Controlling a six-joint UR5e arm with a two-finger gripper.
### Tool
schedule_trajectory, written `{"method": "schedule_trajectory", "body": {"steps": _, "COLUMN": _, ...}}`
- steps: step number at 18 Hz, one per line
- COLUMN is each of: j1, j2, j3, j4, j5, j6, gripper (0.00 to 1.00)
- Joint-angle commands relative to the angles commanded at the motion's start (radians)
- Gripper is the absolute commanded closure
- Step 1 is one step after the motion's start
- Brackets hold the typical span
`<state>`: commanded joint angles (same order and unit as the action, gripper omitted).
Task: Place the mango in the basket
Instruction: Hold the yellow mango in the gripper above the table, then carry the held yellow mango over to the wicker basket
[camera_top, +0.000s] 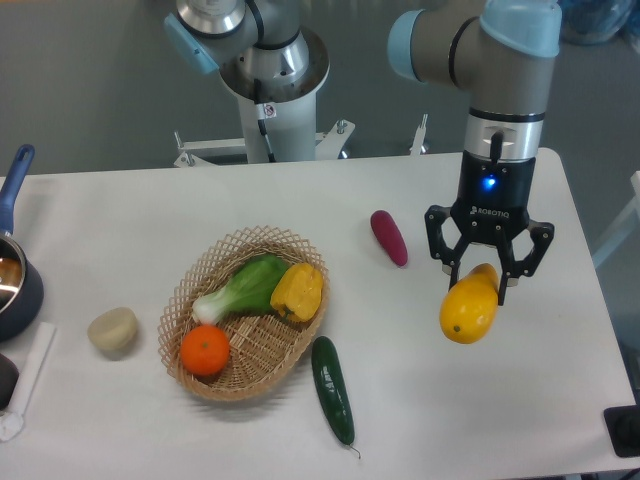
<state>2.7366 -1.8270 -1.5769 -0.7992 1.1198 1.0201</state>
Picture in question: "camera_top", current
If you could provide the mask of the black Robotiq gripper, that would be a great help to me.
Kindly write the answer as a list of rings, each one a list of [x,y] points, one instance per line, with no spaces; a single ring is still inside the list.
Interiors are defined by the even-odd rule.
[[[470,242],[496,245],[501,265],[499,306],[504,304],[510,285],[516,285],[522,276],[535,274],[554,239],[553,224],[529,223],[528,201],[535,164],[534,158],[495,163],[463,153],[453,206],[432,205],[424,214],[429,252],[449,276],[449,290],[459,281],[461,259]],[[446,243],[442,229],[450,218],[461,233],[453,248]],[[525,229],[532,247],[523,259],[517,260],[512,240]]]

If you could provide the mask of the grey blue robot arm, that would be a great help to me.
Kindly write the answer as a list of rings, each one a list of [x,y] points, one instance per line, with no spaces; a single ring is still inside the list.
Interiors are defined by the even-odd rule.
[[[528,200],[561,23],[554,1],[448,1],[391,27],[398,75],[470,94],[456,200],[425,215],[430,254],[451,279],[468,246],[491,246],[505,292],[535,273],[553,239]],[[250,162],[316,158],[316,93],[329,60],[296,2],[180,1],[164,30],[195,70],[219,73],[236,96]]]

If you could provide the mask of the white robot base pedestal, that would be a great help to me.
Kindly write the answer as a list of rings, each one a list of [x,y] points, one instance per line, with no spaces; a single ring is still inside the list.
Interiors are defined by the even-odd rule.
[[[302,27],[286,46],[253,46],[220,69],[225,87],[235,96],[243,121],[251,113],[278,118],[315,118],[316,97],[328,76],[330,61],[321,38]]]

